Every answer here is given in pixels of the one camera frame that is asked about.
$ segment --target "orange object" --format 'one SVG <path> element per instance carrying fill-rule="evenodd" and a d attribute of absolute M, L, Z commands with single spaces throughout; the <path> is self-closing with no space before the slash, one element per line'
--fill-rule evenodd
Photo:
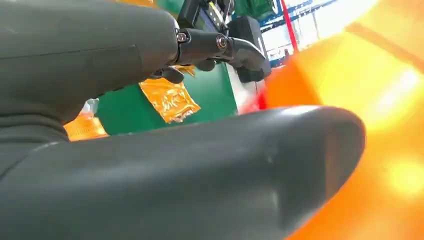
<path fill-rule="evenodd" d="M 100 120 L 93 113 L 80 113 L 64 126 L 71 142 L 98 139 L 109 136 Z"/>
<path fill-rule="evenodd" d="M 381 0 L 267 79 L 268 108 L 324 104 L 367 128 L 340 192 L 290 240 L 424 239 L 424 0 Z"/>
<path fill-rule="evenodd" d="M 165 78 L 147 79 L 139 83 L 141 90 L 166 123 L 182 122 L 200 110 L 184 83 L 174 84 Z"/>

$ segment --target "blue metal frame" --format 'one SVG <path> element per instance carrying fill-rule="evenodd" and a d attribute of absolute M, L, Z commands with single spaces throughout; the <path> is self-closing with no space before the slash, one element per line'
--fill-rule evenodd
<path fill-rule="evenodd" d="M 320 4 L 320 5 L 316 5 L 316 6 L 314 6 L 314 7 L 311 7 L 310 9 L 306 9 L 305 11 L 303 11 L 303 12 L 301 12 L 301 13 L 299 13 L 299 15 L 295 15 L 295 16 L 292 16 L 292 17 L 290 17 L 290 21 L 295 21 L 295 20 L 297 20 L 297 19 L 299 19 L 299 18 L 301 18 L 301 17 L 304 17 L 304 16 L 306 16 L 306 15 L 308 15 L 308 14 L 311 14 L 311 13 L 313 13 L 313 12 L 315 12 L 315 11 L 317 11 L 318 9 L 320 9 L 320 8 L 322 8 L 322 7 L 325 7 L 325 6 L 328 6 L 328 5 L 330 5 L 330 4 L 333 4 L 333 3 L 335 3 L 337 0 L 330 0 L 330 1 L 327 1 L 327 2 L 325 2 L 325 3 L 322 3 L 322 4 Z M 286 24 L 286 20 L 285 19 L 283 19 L 283 20 L 280 20 L 280 21 L 276 21 L 276 22 L 273 22 L 273 23 L 271 23 L 271 24 L 265 24 L 264 26 L 262 26 L 262 27 L 267 27 L 267 28 L 265 28 L 265 29 L 263 29 L 263 30 L 261 30 L 261 32 L 262 33 L 264 33 L 264 32 L 266 32 L 266 31 L 268 31 L 268 30 L 271 30 L 271 29 L 274 29 L 274 28 L 277 28 L 277 27 L 279 27 L 279 26 L 281 26 L 281 25 L 284 25 L 284 24 Z"/>
<path fill-rule="evenodd" d="M 296 6 L 291 6 L 291 7 L 287 8 L 288 14 L 293 13 L 297 9 L 301 9 L 301 8 L 304 8 L 304 7 L 308 6 L 308 5 L 311 5 L 312 3 L 314 3 L 314 0 L 307 0 L 307 1 L 304 1 L 304 2 L 302 2 L 302 3 L 300 3 L 300 4 L 296 5 Z M 280 18 L 280 17 L 283 16 L 283 8 L 281 6 L 281 1 L 280 0 L 277 0 L 277 9 L 278 9 L 277 14 L 271 15 L 271 16 L 265 18 L 264 20 L 259 21 L 260 25 L 261 26 L 267 25 L 268 22 L 270 22 L 270 21 L 272 21 L 272 20 L 274 20 L 276 18 Z"/>

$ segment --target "gold snack bag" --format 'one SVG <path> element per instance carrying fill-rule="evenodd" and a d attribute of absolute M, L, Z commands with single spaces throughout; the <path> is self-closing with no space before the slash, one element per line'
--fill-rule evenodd
<path fill-rule="evenodd" d="M 182 122 L 201 108 L 190 97 L 184 83 L 174 84 L 165 78 L 139 83 L 141 90 L 166 123 Z"/>

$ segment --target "robotic arm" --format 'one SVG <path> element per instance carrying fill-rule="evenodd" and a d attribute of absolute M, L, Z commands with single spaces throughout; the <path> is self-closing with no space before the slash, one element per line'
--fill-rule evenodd
<path fill-rule="evenodd" d="M 332 107 L 70 143 L 87 99 L 170 66 L 256 69 L 249 42 L 101 0 L 0 0 L 0 236 L 279 240 L 348 179 L 364 127 Z"/>
<path fill-rule="evenodd" d="M 211 59 L 256 69 L 265 61 L 250 42 L 179 29 L 163 10 L 101 0 L 0 0 L 0 39 L 0 98 L 8 99 L 0 109 L 62 124 L 105 92 L 147 78 L 181 82 L 172 65 Z"/>

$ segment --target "green surface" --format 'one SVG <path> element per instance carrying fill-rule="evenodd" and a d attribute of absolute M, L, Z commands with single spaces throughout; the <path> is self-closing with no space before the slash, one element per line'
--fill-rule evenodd
<path fill-rule="evenodd" d="M 184 0 L 157 0 L 156 2 L 162 9 L 177 14 Z M 220 64 L 211 72 L 196 70 L 195 75 L 196 77 L 192 77 L 186 74 L 184 84 L 201 109 L 186 118 L 183 123 L 166 124 L 138 85 L 102 96 L 97 116 L 105 130 L 110 135 L 116 135 L 174 125 L 209 122 L 234 115 L 237 106 L 226 66 Z"/>

